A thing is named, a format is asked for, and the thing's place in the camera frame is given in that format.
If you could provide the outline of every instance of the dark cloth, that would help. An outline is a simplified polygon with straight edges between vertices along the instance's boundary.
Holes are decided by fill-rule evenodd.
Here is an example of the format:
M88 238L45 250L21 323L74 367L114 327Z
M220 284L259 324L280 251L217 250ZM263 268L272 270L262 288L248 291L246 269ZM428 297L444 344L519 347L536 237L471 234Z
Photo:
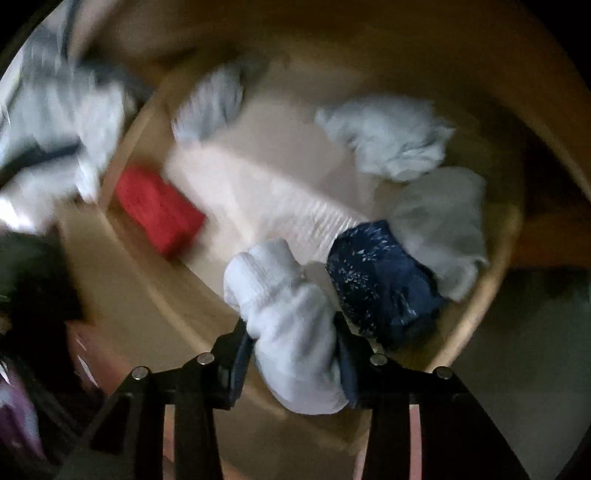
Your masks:
M57 235L0 235L0 314L12 324L0 335L0 361L26 390L45 456L16 455L14 468L52 478L102 404L82 388L68 352L66 322L83 312Z
M386 348L433 327L444 303L431 271L403 250L385 220L340 234L326 270L344 314Z

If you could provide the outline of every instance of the white cloth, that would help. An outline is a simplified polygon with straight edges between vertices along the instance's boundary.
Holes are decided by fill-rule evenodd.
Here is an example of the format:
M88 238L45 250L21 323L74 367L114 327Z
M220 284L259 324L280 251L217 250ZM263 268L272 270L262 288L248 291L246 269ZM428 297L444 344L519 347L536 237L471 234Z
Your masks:
M285 408L318 415L347 404L335 356L334 307L304 278L285 240L236 255L224 274L224 300L246 322L258 369Z
M482 233L485 181L463 167L442 167L395 197L390 230L404 249L435 273L439 293L461 301L488 265Z
M347 142L360 172L395 181L437 167L454 133L433 114L430 101L406 96L370 95L319 108L314 121L331 140Z
M54 143L80 139L75 156L20 172L0 194L0 220L12 230L45 233L55 205L80 195L95 202L105 172L135 105L118 82L97 85L92 74L24 83L0 129L0 164L33 142L50 150Z

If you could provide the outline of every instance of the purple fabric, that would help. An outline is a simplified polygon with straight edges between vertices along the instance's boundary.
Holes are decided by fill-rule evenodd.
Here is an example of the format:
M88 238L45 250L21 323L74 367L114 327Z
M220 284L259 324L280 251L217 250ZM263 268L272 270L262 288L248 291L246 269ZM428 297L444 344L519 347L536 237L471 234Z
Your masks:
M37 413L11 364L0 364L0 440L18 456L45 459Z

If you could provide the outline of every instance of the white towel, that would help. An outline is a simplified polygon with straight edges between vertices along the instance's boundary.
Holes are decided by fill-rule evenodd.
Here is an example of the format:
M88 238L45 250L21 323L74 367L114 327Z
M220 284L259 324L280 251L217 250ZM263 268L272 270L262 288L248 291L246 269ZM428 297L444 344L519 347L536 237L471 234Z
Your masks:
M390 230L435 273L439 293L461 301L488 265L482 233L485 181L463 167L443 167L404 187L388 215Z
M305 279L285 240L236 255L224 274L224 300L246 322L258 369L285 408L318 415L347 404L335 357L334 307Z
M433 114L428 100L369 95L337 107L319 108L314 119L333 141L355 151L363 173L409 181L445 159L454 128Z

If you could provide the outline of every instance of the crumpled cloth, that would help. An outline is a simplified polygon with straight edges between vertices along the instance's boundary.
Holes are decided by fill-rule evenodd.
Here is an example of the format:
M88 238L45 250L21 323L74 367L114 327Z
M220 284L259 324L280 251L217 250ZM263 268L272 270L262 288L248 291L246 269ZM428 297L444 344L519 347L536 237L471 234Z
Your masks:
M335 309L304 278L281 238L236 255L224 273L224 300L255 341L258 369L275 398L306 415L341 410L347 399L336 358Z
M314 119L333 141L355 151L363 173L409 181L437 167L455 129L435 116L428 100L368 95L319 108Z
M0 194L0 220L11 229L43 234L54 221L57 202L78 195L95 202L100 176L135 105L123 84L99 84L92 72L39 74L25 78L0 128L0 165L30 144L51 148L80 140L79 153L59 163L19 173Z
M463 300L488 265L482 233L485 180L463 167L443 167L404 187L388 216L404 249L435 273L439 293Z
M395 349L434 326L443 305L433 274L408 255L386 220L362 223L335 240L326 270L343 313L359 333Z
M238 116L243 94L242 69L241 62L226 63L197 84L173 121L177 142L206 140Z

